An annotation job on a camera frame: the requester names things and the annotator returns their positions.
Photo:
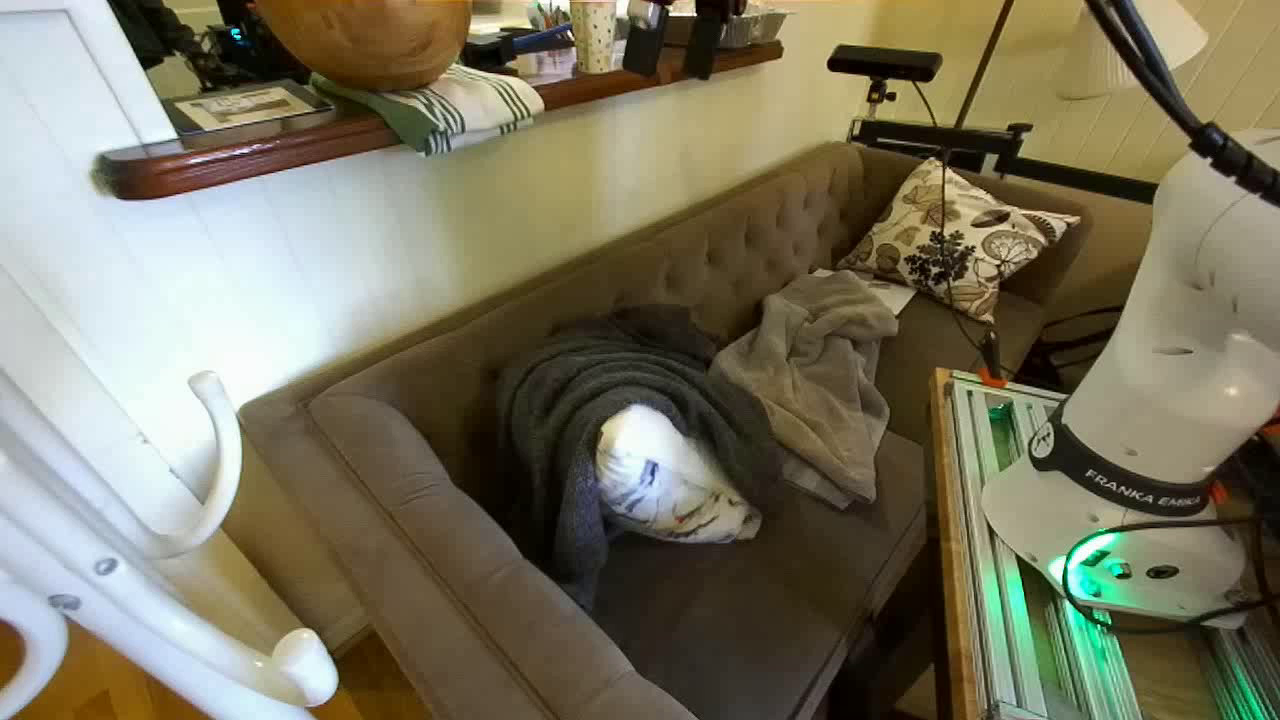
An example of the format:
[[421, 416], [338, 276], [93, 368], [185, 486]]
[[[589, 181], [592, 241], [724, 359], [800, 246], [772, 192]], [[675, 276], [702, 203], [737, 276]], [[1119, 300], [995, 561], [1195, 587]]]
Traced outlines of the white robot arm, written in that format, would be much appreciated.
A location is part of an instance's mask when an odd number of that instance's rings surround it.
[[983, 522], [1080, 606], [1231, 630], [1245, 548], [1207, 480], [1275, 410], [1280, 203], [1185, 156], [1113, 340], [983, 487]]

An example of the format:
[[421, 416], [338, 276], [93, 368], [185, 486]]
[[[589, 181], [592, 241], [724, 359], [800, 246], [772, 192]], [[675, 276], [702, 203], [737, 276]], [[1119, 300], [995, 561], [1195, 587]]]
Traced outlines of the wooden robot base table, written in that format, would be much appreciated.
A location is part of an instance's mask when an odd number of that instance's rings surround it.
[[983, 522], [982, 493], [1011, 464], [1057, 391], [937, 368], [928, 390], [952, 720], [1280, 720], [1264, 615], [1239, 630], [1110, 633]]

